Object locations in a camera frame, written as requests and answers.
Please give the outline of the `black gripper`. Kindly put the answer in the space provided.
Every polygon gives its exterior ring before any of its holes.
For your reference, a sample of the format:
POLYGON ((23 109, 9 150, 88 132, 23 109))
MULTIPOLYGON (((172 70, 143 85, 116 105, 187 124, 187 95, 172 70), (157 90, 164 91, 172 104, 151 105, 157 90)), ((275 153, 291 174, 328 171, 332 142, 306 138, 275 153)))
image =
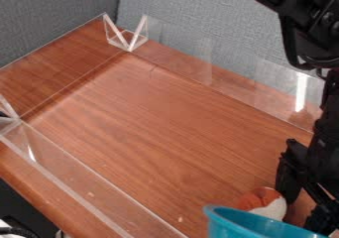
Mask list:
POLYGON ((304 228, 330 236, 339 229, 339 133, 316 129, 308 146, 286 141, 275 177, 275 190, 292 204, 306 190, 316 203, 304 228))

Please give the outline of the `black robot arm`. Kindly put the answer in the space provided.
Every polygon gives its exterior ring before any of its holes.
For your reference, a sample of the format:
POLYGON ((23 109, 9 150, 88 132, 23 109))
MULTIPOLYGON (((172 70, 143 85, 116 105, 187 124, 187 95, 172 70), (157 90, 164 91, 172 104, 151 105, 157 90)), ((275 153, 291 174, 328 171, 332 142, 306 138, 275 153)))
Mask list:
POLYGON ((315 208, 303 227, 328 236, 339 231, 339 0, 255 1, 278 14, 288 63, 324 80, 311 142, 286 141, 275 189, 287 202, 310 195, 315 208))

